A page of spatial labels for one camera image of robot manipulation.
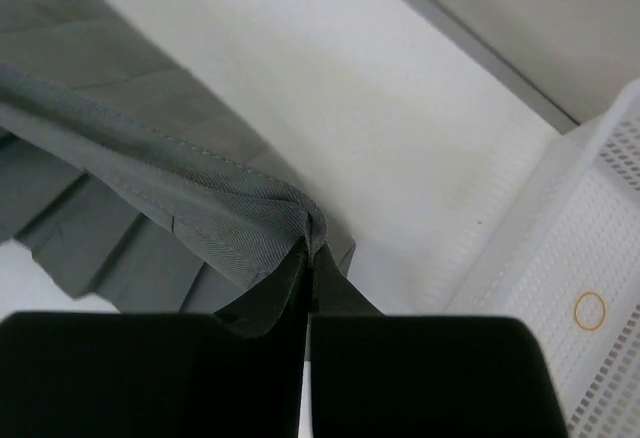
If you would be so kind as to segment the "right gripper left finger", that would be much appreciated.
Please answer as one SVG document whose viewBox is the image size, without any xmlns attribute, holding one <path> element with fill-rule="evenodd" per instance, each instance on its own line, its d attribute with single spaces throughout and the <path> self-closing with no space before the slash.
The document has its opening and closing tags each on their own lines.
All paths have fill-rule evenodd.
<svg viewBox="0 0 640 438">
<path fill-rule="evenodd" d="M 1 325 L 5 437 L 294 437 L 306 245 L 213 314 L 18 312 Z"/>
</svg>

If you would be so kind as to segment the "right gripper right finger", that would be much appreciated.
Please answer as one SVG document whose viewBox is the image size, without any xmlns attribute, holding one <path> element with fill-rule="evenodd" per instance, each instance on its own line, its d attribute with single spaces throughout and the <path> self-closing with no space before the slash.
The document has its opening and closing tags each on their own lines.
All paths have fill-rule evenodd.
<svg viewBox="0 0 640 438">
<path fill-rule="evenodd" d="M 313 265 L 317 437 L 565 437 L 541 347 L 518 319 L 387 316 L 328 248 Z"/>
</svg>

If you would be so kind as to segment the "grey pleated skirt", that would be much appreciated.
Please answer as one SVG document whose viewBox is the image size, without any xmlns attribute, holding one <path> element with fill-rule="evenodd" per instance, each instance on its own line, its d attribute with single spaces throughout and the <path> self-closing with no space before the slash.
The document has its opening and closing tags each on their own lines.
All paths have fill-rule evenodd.
<svg viewBox="0 0 640 438">
<path fill-rule="evenodd" d="M 212 313 L 299 240 L 355 243 L 244 120 L 103 0 L 1 0 L 1 237 L 69 297 Z"/>
</svg>

